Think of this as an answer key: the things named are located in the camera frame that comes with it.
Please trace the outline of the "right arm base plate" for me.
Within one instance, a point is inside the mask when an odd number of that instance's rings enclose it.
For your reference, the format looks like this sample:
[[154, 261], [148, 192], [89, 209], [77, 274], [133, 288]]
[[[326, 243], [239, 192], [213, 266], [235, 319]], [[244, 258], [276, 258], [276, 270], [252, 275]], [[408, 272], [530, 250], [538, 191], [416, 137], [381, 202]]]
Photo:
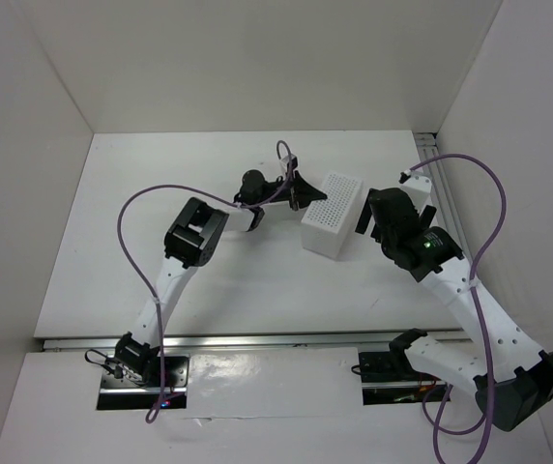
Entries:
[[360, 378], [364, 406], [442, 400], [445, 382], [400, 365], [389, 351], [360, 352], [351, 371]]

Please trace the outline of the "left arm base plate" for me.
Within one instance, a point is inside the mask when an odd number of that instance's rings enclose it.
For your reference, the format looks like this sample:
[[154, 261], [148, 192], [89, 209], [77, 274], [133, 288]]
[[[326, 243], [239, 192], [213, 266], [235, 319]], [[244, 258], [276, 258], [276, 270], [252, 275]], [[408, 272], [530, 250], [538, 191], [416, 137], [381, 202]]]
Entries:
[[[102, 370], [98, 411], [149, 410], [159, 397], [160, 374], [142, 380], [111, 356], [96, 349], [84, 353], [87, 363]], [[165, 388], [162, 410], [185, 409], [188, 401], [189, 356], [166, 356]]]

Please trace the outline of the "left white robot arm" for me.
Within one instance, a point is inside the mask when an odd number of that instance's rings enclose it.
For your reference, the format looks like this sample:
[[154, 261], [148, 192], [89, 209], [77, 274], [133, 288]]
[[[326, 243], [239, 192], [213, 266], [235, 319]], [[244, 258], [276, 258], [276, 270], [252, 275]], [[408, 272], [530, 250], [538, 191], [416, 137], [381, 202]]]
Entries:
[[328, 195], [302, 178], [295, 168], [269, 182], [256, 170], [247, 171], [239, 191], [227, 201], [196, 188], [174, 185], [174, 189], [194, 192], [163, 239], [163, 259], [155, 283], [151, 283], [131, 257], [122, 234], [123, 216], [131, 202], [140, 195], [165, 189], [165, 185], [146, 188], [134, 194], [117, 218], [117, 237], [123, 253], [148, 287], [150, 299], [131, 329], [122, 335], [114, 351], [122, 364], [140, 383], [147, 384], [161, 375], [160, 359], [163, 332], [185, 287], [199, 268], [207, 265], [225, 232], [255, 230], [265, 216], [266, 205], [286, 202], [293, 211], [307, 208]]

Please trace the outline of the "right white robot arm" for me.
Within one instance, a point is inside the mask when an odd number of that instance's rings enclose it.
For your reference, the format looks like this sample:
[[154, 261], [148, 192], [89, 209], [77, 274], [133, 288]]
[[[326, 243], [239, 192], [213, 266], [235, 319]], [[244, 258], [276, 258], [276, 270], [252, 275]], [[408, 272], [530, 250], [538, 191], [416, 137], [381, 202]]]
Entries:
[[432, 206], [418, 211], [401, 188], [368, 191], [356, 231], [368, 233], [395, 265], [439, 299], [482, 350], [479, 357], [411, 329], [390, 349], [401, 363], [472, 395], [493, 425], [512, 431], [553, 399], [553, 351], [547, 352], [470, 277], [471, 264], [443, 228], [432, 225]]

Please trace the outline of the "white perforated box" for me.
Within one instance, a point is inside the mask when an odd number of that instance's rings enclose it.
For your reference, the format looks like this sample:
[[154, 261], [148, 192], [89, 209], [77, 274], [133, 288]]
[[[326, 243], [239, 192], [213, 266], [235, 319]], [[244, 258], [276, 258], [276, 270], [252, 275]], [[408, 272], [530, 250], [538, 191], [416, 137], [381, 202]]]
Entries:
[[360, 212], [363, 184], [334, 171], [325, 176], [320, 190], [327, 198], [312, 201], [301, 221], [304, 249], [336, 260]]

